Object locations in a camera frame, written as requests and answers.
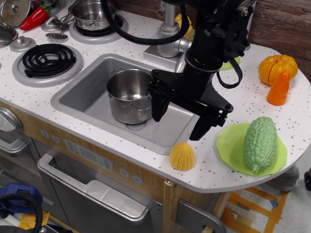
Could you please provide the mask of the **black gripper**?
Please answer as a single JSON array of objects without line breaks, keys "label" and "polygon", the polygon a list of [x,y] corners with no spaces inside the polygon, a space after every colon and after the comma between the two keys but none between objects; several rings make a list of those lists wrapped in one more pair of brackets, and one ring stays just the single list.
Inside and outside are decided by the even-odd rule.
[{"label": "black gripper", "polygon": [[219,76],[223,62],[216,56],[199,60],[192,53],[185,54],[185,67],[181,73],[154,69],[149,90],[152,95],[152,117],[159,122],[167,112],[169,103],[199,116],[191,141],[200,140],[211,127],[223,126],[233,106],[212,85],[213,76]]}]

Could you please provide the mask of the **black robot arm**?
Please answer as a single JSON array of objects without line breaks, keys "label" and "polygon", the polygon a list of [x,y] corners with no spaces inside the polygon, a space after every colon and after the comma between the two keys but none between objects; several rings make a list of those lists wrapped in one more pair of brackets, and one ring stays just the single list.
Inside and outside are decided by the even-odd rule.
[{"label": "black robot arm", "polygon": [[200,140],[211,127],[223,126],[233,106],[214,89],[212,79],[219,76],[223,63],[229,62],[242,78],[236,58],[244,55],[249,42],[247,25],[253,13],[251,0],[195,0],[196,31],[185,53],[181,73],[154,69],[149,85],[152,117],[160,121],[170,103],[199,119],[190,140]]}]

